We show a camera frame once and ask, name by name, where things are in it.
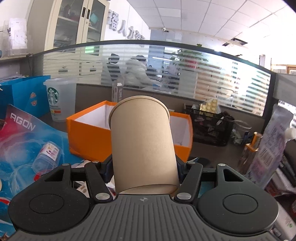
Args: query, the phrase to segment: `open cardboard box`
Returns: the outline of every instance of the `open cardboard box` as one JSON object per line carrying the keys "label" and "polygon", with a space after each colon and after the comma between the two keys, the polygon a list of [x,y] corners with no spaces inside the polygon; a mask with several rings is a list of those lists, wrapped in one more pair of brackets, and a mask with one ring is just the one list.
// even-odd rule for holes
{"label": "open cardboard box", "polygon": [[[103,101],[67,118],[70,152],[85,160],[103,162],[112,153],[109,114],[115,102]],[[170,112],[170,127],[176,155],[184,162],[192,148],[193,129],[189,115]]]}

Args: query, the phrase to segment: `clear plastic bottle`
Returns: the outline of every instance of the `clear plastic bottle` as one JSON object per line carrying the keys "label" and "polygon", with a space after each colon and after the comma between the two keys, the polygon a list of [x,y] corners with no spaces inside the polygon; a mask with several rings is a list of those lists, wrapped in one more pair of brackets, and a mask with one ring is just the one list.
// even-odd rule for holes
{"label": "clear plastic bottle", "polygon": [[51,141],[45,143],[33,162],[33,171],[41,176],[55,169],[59,165],[61,152],[62,150],[57,144]]}

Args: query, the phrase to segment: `cabinet glass door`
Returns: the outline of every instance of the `cabinet glass door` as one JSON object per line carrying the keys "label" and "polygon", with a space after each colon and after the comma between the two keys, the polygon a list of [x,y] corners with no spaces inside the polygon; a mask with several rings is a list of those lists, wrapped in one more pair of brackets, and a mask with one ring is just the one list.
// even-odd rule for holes
{"label": "cabinet glass door", "polygon": [[86,8],[83,7],[83,0],[62,0],[54,35],[54,48],[76,44],[80,18],[84,15]]}
{"label": "cabinet glass door", "polygon": [[93,0],[91,11],[88,10],[86,21],[88,21],[88,31],[86,42],[101,40],[102,25],[106,6],[98,0]]}

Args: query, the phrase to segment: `silver screw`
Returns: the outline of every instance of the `silver screw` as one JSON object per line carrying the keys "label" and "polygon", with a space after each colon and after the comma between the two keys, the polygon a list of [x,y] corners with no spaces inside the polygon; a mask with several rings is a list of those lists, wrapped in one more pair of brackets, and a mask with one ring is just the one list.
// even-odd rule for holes
{"label": "silver screw", "polygon": [[177,194],[177,198],[179,198],[180,200],[188,200],[191,198],[191,195],[187,192],[180,192]]}
{"label": "silver screw", "polygon": [[107,200],[109,198],[110,198],[110,195],[105,192],[101,192],[96,195],[96,199],[98,199],[98,200]]}

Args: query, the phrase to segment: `starbucks logo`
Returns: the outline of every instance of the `starbucks logo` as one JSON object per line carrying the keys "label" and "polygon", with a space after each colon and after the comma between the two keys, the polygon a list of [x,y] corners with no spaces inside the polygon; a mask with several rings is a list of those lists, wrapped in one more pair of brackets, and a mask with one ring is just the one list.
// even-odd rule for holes
{"label": "starbucks logo", "polygon": [[47,98],[51,105],[55,105],[59,102],[59,92],[56,89],[50,87],[47,89]]}

